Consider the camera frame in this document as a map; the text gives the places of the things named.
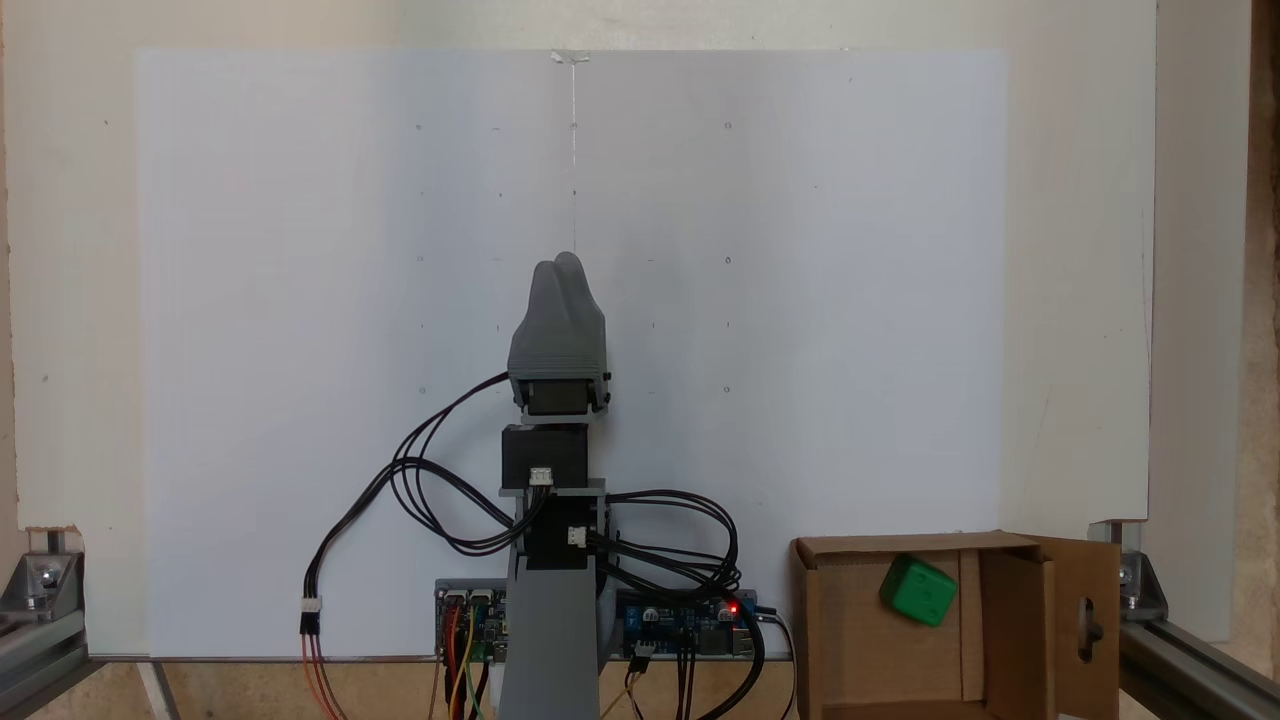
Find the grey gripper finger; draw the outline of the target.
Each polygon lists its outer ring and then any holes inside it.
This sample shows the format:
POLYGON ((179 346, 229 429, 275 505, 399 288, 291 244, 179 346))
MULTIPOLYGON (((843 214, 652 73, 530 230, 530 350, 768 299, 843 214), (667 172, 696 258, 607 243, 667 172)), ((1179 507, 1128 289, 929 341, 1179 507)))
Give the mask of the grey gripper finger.
POLYGON ((570 357, 586 374, 607 373, 605 318, 590 288, 585 266, 571 251, 554 258, 556 311, 570 357))
POLYGON ((563 293, 558 266, 552 260, 535 265, 524 319, 513 332, 508 352, 508 373, 527 374, 535 360, 548 354, 547 333, 554 333, 563 315, 563 293))

